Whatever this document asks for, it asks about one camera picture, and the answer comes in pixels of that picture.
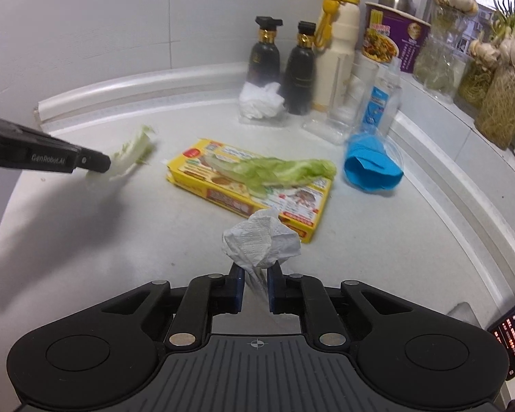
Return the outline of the crumpled white tissue by bottles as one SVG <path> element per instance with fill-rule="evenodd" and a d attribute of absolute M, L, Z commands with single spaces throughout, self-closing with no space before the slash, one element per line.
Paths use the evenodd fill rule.
<path fill-rule="evenodd" d="M 245 82 L 239 96 L 240 114 L 245 119 L 273 119 L 284 111 L 285 98 L 279 94 L 278 82 L 259 87 Z"/>

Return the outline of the purple instant noodle cup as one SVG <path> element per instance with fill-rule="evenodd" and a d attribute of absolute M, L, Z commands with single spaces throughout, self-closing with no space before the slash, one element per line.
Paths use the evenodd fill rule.
<path fill-rule="evenodd" d="M 430 23 L 408 13 L 379 3 L 366 2 L 361 52 L 369 60 L 383 64 L 397 57 L 400 59 L 400 70 L 412 73 L 430 29 Z"/>

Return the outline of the clear spray bottle blue label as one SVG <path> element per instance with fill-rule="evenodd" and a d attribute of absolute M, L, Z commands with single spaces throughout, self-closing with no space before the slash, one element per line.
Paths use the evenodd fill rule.
<path fill-rule="evenodd" d="M 393 57 L 387 67 L 380 71 L 369 93 L 361 118 L 361 130 L 386 136 L 397 114 L 402 88 L 401 60 Z"/>

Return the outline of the white paper towel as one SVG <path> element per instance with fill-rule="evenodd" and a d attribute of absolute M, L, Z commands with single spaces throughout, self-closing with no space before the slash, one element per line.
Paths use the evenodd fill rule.
<path fill-rule="evenodd" d="M 258 273 L 301 254 L 298 234 L 273 208 L 261 209 L 223 232 L 223 252 L 246 273 Z"/>

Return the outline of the black gold-collared bottle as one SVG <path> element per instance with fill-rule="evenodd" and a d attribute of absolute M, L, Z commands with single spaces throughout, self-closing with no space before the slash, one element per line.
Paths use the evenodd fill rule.
<path fill-rule="evenodd" d="M 313 52 L 316 24 L 298 23 L 298 41 L 288 57 L 281 85 L 285 110 L 289 114 L 306 115 L 311 110 L 315 55 Z"/>
<path fill-rule="evenodd" d="M 270 16 L 256 16 L 255 21 L 259 26 L 259 35 L 251 49 L 246 81 L 262 88 L 279 79 L 280 52 L 275 38 L 277 28 L 284 22 Z"/>

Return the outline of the clear plastic tray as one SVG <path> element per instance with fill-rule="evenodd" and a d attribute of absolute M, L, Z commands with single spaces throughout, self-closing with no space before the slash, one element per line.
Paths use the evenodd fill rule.
<path fill-rule="evenodd" d="M 350 137 L 351 128 L 328 117 L 311 118 L 305 121 L 302 128 L 312 135 L 334 145 L 342 145 Z"/>

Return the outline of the blue cloth in cup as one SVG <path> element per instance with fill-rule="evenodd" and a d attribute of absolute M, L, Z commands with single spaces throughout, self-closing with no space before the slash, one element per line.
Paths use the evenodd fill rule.
<path fill-rule="evenodd" d="M 349 138 L 343 162 L 346 181 L 368 193 L 392 191 L 404 177 L 396 144 L 383 136 L 362 132 Z"/>

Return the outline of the black gold-collared bottle right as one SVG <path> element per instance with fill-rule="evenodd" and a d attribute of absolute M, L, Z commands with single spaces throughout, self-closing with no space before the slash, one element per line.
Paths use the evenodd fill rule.
<path fill-rule="evenodd" d="M 288 57 L 281 85 L 285 110 L 289 114 L 306 115 L 311 110 L 315 55 L 313 52 L 316 24 L 298 23 L 298 41 Z"/>

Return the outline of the pale cabbage leaf piece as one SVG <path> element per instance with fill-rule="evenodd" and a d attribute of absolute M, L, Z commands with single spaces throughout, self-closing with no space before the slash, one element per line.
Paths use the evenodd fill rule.
<path fill-rule="evenodd" d="M 123 143 L 118 152 L 111 155 L 111 166 L 105 173 L 88 171 L 87 181 L 109 181 L 125 176 L 136 165 L 143 165 L 155 151 L 153 141 L 155 130 L 150 126 L 142 126 L 136 136 Z"/>

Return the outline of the clear plastic cup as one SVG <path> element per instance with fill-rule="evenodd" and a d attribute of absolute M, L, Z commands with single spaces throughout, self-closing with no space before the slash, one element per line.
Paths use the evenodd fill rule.
<path fill-rule="evenodd" d="M 469 58 L 453 48 L 444 48 L 425 79 L 424 87 L 437 100 L 452 103 L 466 71 Z"/>

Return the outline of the yellow food package box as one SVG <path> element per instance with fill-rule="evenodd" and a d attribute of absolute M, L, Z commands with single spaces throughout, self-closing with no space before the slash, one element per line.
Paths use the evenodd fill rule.
<path fill-rule="evenodd" d="M 244 218 L 262 209 L 307 244 L 316 232 L 337 175 L 329 160 L 264 157 L 201 139 L 167 163 L 175 186 Z"/>

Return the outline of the garlic sprouts jar cluster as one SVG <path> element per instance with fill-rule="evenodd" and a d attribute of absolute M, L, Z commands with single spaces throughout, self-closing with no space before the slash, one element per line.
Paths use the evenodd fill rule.
<path fill-rule="evenodd" d="M 474 125 L 502 150 L 515 138 L 515 1 L 493 0 L 490 36 L 468 47 L 471 61 L 457 99 L 474 108 Z"/>

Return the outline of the tall clear glass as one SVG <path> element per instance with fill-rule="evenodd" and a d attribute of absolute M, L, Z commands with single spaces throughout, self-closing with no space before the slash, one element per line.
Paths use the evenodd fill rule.
<path fill-rule="evenodd" d="M 335 103 L 329 117 L 337 129 L 347 130 L 353 125 L 361 103 L 379 72 L 379 64 L 358 54 L 353 61 L 351 74 L 342 81 L 342 101 Z"/>

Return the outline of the black gold-collared bottle left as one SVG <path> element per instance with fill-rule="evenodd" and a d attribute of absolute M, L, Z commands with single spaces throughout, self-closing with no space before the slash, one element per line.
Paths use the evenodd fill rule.
<path fill-rule="evenodd" d="M 255 21 L 259 26 L 259 35 L 251 49 L 246 81 L 262 88 L 279 79 L 280 52 L 275 38 L 277 28 L 284 22 L 270 16 L 256 16 Z"/>

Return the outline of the cream bottle yellow cap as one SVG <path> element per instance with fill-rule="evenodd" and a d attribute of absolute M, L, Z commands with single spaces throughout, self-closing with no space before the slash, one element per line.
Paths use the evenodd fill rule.
<path fill-rule="evenodd" d="M 311 106 L 318 112 L 343 103 L 359 37 L 360 0 L 324 0 L 315 32 Z"/>

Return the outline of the green lettuce leaf on box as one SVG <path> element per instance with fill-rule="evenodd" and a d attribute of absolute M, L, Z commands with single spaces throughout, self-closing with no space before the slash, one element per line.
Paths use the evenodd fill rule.
<path fill-rule="evenodd" d="M 269 188 L 307 186 L 320 179 L 333 181 L 337 167 L 329 160 L 281 160 L 255 157 L 228 162 L 217 155 L 205 155 L 206 165 L 223 177 L 243 184 L 252 196 L 265 198 Z"/>

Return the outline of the garlic sprouts glass vase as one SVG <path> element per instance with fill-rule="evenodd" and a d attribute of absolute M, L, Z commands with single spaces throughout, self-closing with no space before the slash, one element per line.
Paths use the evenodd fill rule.
<path fill-rule="evenodd" d="M 433 0 L 430 33 L 417 56 L 413 71 L 413 76 L 423 86 L 439 53 L 447 47 L 455 49 L 469 19 L 477 11 L 476 0 Z"/>

